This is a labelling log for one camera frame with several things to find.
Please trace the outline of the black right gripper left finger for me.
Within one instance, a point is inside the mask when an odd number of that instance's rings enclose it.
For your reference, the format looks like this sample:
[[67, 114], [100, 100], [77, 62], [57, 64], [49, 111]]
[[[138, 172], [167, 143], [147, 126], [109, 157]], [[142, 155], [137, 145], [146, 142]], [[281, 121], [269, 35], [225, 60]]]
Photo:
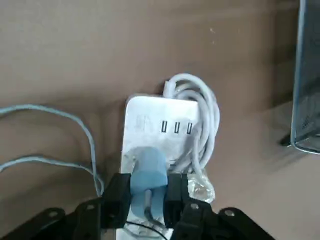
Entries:
[[101, 197], [80, 203], [67, 214], [47, 208], [6, 235], [3, 240], [99, 240], [102, 231], [125, 226], [131, 205], [131, 175], [115, 173]]

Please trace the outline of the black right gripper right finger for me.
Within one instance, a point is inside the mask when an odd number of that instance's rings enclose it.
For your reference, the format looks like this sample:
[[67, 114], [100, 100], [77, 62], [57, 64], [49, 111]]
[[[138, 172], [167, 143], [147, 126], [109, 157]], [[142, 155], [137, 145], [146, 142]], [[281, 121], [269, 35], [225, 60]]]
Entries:
[[171, 240], [273, 240], [242, 210], [226, 207], [218, 213], [209, 203], [190, 197], [186, 174], [168, 175], [163, 201], [164, 224]]

